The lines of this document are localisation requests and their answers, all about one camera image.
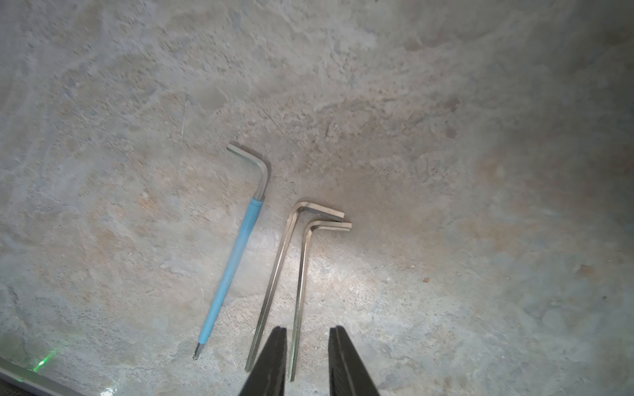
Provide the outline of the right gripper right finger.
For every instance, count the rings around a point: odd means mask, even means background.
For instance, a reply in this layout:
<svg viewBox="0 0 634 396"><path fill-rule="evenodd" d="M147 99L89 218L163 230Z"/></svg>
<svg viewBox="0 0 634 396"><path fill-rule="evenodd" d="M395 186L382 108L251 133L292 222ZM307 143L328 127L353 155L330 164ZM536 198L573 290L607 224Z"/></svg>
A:
<svg viewBox="0 0 634 396"><path fill-rule="evenodd" d="M380 395L343 326L330 328L328 352L331 395Z"/></svg>

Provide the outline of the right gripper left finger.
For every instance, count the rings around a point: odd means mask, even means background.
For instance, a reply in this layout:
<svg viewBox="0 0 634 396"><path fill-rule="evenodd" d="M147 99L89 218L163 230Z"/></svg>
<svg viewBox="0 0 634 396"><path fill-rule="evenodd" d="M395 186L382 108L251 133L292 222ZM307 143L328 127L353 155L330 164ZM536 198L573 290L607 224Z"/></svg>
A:
<svg viewBox="0 0 634 396"><path fill-rule="evenodd" d="M287 329L275 327L239 396L284 396L286 367Z"/></svg>

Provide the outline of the bare steel hex key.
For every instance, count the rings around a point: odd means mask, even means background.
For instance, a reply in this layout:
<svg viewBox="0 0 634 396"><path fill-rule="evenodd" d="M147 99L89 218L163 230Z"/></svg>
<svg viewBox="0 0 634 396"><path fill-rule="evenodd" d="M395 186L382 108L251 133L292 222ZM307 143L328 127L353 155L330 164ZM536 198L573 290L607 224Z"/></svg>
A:
<svg viewBox="0 0 634 396"><path fill-rule="evenodd" d="M280 244L278 245L275 262L272 266L272 272L267 285L266 293L264 295L264 301L260 311L259 320L255 328L254 338L252 340L251 347L249 349L249 355L244 368L246 372L250 372L254 368L256 357L259 351L259 346L264 334L264 328L267 323L267 317L272 307L273 297L275 295L277 283L281 275L282 265L285 261L297 220L302 211L315 212L316 214L324 215L327 219L339 222L343 222L345 218L345 213L343 211L339 211L337 209L323 206L311 201L297 201L297 203L292 206L292 209L285 223L285 228L282 232Z"/></svg>
<svg viewBox="0 0 634 396"><path fill-rule="evenodd" d="M294 323L292 330L292 344L290 351L290 362L288 364L288 380L293 382L297 371L297 358L300 346L301 322L304 312L305 292L307 283L307 271L309 263L309 255L311 248L312 234L317 229L345 231L349 232L353 225L350 222L338 222L329 220L314 220L307 224L302 237L302 246L300 251L300 268L297 284L297 298L294 313Z"/></svg>

